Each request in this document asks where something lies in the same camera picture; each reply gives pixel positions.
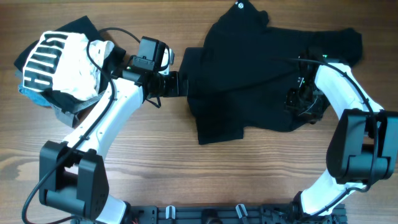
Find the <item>black t-shirt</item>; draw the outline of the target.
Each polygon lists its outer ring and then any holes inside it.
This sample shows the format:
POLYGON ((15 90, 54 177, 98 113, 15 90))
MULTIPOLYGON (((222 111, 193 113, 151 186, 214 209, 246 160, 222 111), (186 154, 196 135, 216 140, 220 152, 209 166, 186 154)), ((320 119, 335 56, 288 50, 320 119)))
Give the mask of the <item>black t-shirt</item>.
POLYGON ((284 109, 297 84, 294 59, 308 49, 355 66, 363 41, 352 28, 301 31, 271 27, 266 11, 237 1, 208 31, 202 47, 186 49, 180 74, 201 145, 241 139, 245 127, 291 132, 307 124, 284 109))

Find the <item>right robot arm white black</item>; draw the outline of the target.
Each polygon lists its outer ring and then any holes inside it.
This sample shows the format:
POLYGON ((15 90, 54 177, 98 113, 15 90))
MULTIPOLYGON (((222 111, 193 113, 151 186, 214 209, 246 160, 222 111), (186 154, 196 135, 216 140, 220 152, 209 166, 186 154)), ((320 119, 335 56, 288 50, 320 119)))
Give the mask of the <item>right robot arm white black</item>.
POLYGON ((326 170, 290 203, 291 221, 329 216, 354 192, 368 192, 389 179, 397 159, 397 113, 386 111, 356 81, 351 67, 318 49, 294 59, 298 86, 287 94, 285 108, 298 119, 316 123, 331 106, 338 125, 326 152, 326 170))

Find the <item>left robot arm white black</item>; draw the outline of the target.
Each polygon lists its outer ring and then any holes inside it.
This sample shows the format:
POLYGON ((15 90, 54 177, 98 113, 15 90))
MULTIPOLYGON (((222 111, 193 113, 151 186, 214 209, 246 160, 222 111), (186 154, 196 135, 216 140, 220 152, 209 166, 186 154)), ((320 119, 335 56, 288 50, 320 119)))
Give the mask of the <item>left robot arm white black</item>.
POLYGON ((111 79, 85 120, 61 143, 47 141, 40 150, 39 201, 92 223, 128 223, 130 204, 109 193, 104 160, 129 117, 152 97, 186 96, 188 79, 178 72, 123 71, 111 79))

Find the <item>white shirt black print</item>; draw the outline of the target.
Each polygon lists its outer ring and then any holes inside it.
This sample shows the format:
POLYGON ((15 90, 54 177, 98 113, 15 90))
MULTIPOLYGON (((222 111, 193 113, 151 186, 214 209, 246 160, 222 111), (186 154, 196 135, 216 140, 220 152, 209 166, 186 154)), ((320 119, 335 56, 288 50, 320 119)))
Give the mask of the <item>white shirt black print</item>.
POLYGON ((80 101, 89 100, 100 91, 97 67, 104 65, 113 49, 112 41, 90 42, 85 34, 44 32, 22 68, 23 87, 36 92, 55 90, 80 101))

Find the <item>folded grey garment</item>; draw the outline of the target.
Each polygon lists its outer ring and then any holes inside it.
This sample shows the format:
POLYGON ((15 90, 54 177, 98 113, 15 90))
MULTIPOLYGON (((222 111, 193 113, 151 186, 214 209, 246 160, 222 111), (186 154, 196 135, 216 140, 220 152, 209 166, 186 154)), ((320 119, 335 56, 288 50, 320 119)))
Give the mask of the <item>folded grey garment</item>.
POLYGON ((81 121, 83 115, 92 107, 99 102, 101 97, 104 95, 104 92, 100 93, 98 96, 95 96, 87 101, 83 101, 81 103, 75 103, 75 106, 72 109, 72 112, 61 109, 61 107, 56 106, 55 104, 51 104, 52 109, 55 112, 56 118, 61 121, 63 124, 71 128, 77 127, 81 121))

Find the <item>folded blue garment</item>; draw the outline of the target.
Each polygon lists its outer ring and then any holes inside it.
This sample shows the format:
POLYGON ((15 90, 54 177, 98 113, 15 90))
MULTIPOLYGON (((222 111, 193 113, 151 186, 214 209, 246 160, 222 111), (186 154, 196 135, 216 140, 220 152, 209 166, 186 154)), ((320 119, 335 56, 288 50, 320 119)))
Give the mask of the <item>folded blue garment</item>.
POLYGON ((18 90, 20 94, 26 96, 34 104, 43 107, 51 107, 51 104, 41 94, 23 87, 22 84, 18 85, 18 90))

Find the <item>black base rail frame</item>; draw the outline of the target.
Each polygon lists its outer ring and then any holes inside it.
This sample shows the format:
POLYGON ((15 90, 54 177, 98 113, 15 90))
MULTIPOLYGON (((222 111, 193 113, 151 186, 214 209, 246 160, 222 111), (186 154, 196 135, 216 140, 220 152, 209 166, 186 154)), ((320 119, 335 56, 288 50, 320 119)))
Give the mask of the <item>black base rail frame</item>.
POLYGON ((287 204, 235 207, 131 207, 122 222, 140 224, 283 224, 290 223, 287 204))

